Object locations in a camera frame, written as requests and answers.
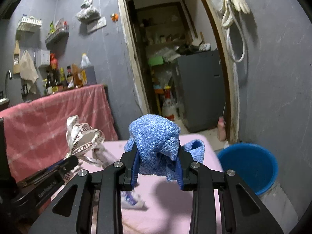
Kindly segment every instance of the pink tabletop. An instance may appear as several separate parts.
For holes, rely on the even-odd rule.
[[[200,139],[205,144],[204,164],[211,170],[223,171],[221,164],[212,150],[206,137],[200,134],[180,136],[180,144]],[[124,153],[127,141],[105,142],[104,146],[117,159]],[[83,169],[90,173],[101,170],[86,162]],[[144,210],[123,209],[122,219],[125,234],[188,234],[191,223],[192,192],[181,191],[176,183],[168,182],[166,177],[156,175],[138,176],[138,186],[135,192],[144,200]],[[221,213],[218,191],[215,190],[216,227],[217,234],[221,234]]]

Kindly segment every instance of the blue plastic tub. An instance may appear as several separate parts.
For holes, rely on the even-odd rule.
[[[234,144],[220,151],[224,171],[234,170],[255,192],[261,195],[274,183],[278,164],[274,155],[256,144]]]

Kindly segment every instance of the dish cloth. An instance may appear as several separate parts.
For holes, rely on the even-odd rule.
[[[159,115],[144,115],[129,126],[130,139],[124,150],[131,151],[135,142],[140,154],[139,173],[176,179],[175,160],[179,149],[181,128]],[[203,163],[205,146],[201,140],[192,140],[182,146],[194,161]]]
[[[35,81],[38,79],[38,73],[29,52],[26,50],[20,60],[21,78],[26,81],[27,88],[33,94],[36,94]]]

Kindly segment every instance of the white hose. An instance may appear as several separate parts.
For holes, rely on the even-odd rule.
[[[235,18],[235,16],[234,16],[234,13],[233,13],[233,11],[232,11],[232,8],[231,8],[231,6],[230,6],[230,3],[227,3],[227,7],[228,7],[228,9],[229,9],[229,11],[230,11],[230,14],[231,14],[231,16],[232,16],[232,18],[233,18],[233,20],[234,20],[234,22],[235,22],[237,28],[238,28],[239,33],[241,34],[241,40],[242,40],[242,42],[243,42],[243,53],[242,53],[241,58],[240,58],[239,60],[236,60],[236,59],[235,59],[235,55],[234,55],[234,52],[233,52],[232,43],[231,43],[231,40],[230,40],[230,27],[227,29],[227,51],[229,52],[230,57],[232,58],[232,60],[233,60],[234,62],[241,62],[241,61],[244,59],[244,57],[245,57],[245,52],[246,52],[244,35],[243,35],[242,30],[241,30],[241,27],[239,26],[239,24],[238,24],[238,22],[237,22],[237,20],[236,20],[236,18]]]

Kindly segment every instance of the pink bottle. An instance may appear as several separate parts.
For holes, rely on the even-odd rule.
[[[223,142],[227,139],[225,132],[225,122],[223,117],[219,117],[218,126],[217,126],[217,136],[220,142]]]

